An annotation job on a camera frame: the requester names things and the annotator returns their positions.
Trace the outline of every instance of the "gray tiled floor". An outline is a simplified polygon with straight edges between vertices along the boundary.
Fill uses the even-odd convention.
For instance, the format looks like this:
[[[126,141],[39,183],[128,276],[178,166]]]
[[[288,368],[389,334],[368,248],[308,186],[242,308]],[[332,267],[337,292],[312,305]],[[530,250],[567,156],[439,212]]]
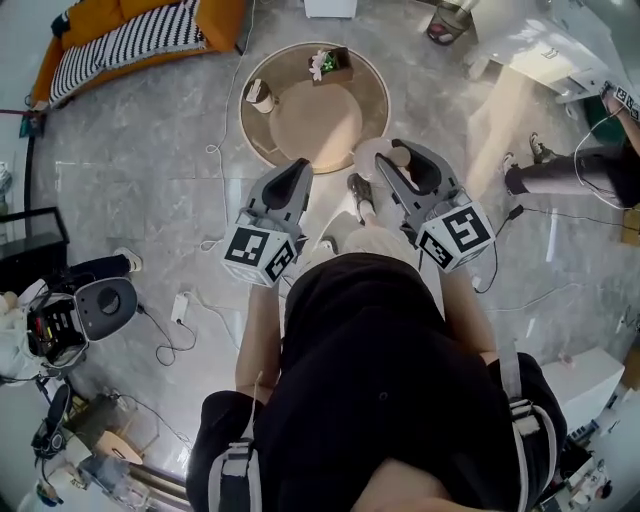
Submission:
[[[250,150],[238,124],[241,85],[276,50],[305,41],[342,43],[380,71],[391,98],[389,136],[406,137],[447,158],[471,193],[481,198],[494,226],[516,201],[506,195],[498,162],[507,150],[530,162],[527,138],[536,130],[559,153],[573,150],[585,132],[550,92],[529,80],[490,69],[478,82],[460,64],[472,35],[440,48],[421,33],[431,8],[411,0],[360,0],[354,20],[309,20],[295,0],[256,7],[255,27],[231,95],[228,137],[218,155],[224,104],[235,54],[198,56],[147,69],[105,84],[49,116],[47,135],[34,161],[34,206],[58,204],[71,236],[70,259],[79,262],[130,247],[144,259],[133,276],[141,301],[170,333],[188,346],[190,334],[167,321],[174,296],[191,290],[225,318],[239,343],[248,288],[219,263],[220,246],[199,250],[224,233],[223,192],[232,217],[267,166]],[[345,203],[348,171],[314,181],[305,232],[317,239]],[[374,179],[382,219],[397,228],[397,210],[380,179]],[[545,210],[619,221],[619,214],[592,197],[531,196],[519,200]],[[541,362],[560,350],[575,354],[595,345],[622,357],[632,333],[616,326],[627,305],[637,307],[640,258],[617,243],[615,227],[560,218],[555,256],[546,262],[550,218],[526,212],[498,241],[500,271],[482,301],[498,341],[516,339]],[[470,265],[488,284],[493,251]],[[519,311],[529,301],[559,288]],[[281,293],[286,294],[283,285]],[[534,327],[527,337],[531,319]],[[195,437],[199,407],[212,391],[233,383],[236,351],[216,315],[191,302],[187,324],[198,331],[196,348],[165,368],[154,354],[164,339],[151,321],[136,317],[117,335],[97,343],[77,370],[86,392],[104,386],[130,393],[155,407],[179,431]],[[166,351],[161,357],[168,358]],[[155,431],[144,416],[134,440],[144,445]],[[184,453],[164,432],[149,463],[180,472]]]

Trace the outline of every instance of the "striped cushion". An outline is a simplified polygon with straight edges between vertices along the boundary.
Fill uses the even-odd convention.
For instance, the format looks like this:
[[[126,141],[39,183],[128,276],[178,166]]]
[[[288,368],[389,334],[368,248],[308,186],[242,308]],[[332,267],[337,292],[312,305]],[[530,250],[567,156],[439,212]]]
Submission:
[[[104,69],[109,34],[84,46],[72,46],[62,56],[51,82],[49,102],[55,105]]]
[[[194,21],[197,4],[197,0],[186,0],[158,7],[114,30],[106,68],[126,66],[157,53],[203,47],[204,36]]]

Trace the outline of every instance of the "white cabinet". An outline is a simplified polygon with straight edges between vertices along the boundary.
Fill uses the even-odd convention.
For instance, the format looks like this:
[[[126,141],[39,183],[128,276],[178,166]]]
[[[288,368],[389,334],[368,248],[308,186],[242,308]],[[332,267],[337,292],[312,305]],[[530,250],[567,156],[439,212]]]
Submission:
[[[481,0],[473,19],[479,44],[470,64],[495,60],[562,103],[598,94],[606,80],[634,91],[611,31],[580,0]]]
[[[304,0],[308,18],[353,18],[358,0]]]

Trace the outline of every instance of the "white sock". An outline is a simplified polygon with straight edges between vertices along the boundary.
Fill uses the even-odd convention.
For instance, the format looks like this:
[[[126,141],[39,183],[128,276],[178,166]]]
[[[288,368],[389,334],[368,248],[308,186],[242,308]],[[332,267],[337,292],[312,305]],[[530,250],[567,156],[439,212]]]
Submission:
[[[373,215],[375,217],[376,212],[373,210],[373,205],[369,201],[361,201],[358,205],[358,211],[364,219],[367,215]]]

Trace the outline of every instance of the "white table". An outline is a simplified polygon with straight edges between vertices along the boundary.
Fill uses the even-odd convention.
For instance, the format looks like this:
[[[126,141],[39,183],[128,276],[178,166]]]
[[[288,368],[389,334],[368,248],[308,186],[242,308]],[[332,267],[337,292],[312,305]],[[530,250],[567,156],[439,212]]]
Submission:
[[[581,0],[481,0],[473,19],[472,75],[494,60],[550,87],[559,103],[595,96],[607,80],[640,100],[611,30]]]

